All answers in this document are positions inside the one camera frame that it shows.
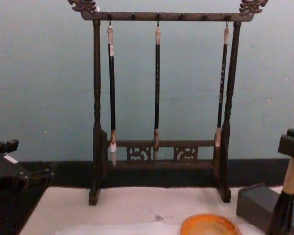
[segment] wooden post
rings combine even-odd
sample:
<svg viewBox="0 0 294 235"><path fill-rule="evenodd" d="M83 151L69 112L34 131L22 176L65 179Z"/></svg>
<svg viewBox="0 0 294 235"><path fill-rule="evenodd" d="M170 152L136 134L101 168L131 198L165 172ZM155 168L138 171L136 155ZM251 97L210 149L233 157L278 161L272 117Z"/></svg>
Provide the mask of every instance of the wooden post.
<svg viewBox="0 0 294 235"><path fill-rule="evenodd" d="M100 21L93 21L94 26L94 130L93 130L93 184L89 192L89 205L97 204L101 187L101 124L100 124Z"/></svg>
<svg viewBox="0 0 294 235"><path fill-rule="evenodd" d="M232 97L233 97L234 83L235 83L235 72L236 72L237 55L238 55L238 49L239 49L241 24L242 24L241 22L234 22L230 68L229 68L227 90L226 90L224 122L222 125L222 131L221 131L220 166L219 166L219 175L217 177L217 181L219 183L218 189L221 194L221 198L223 202L231 201L231 190L230 190L229 181L228 181L228 157L229 157L228 149L229 149L229 139L230 139L230 116L231 116Z"/></svg>

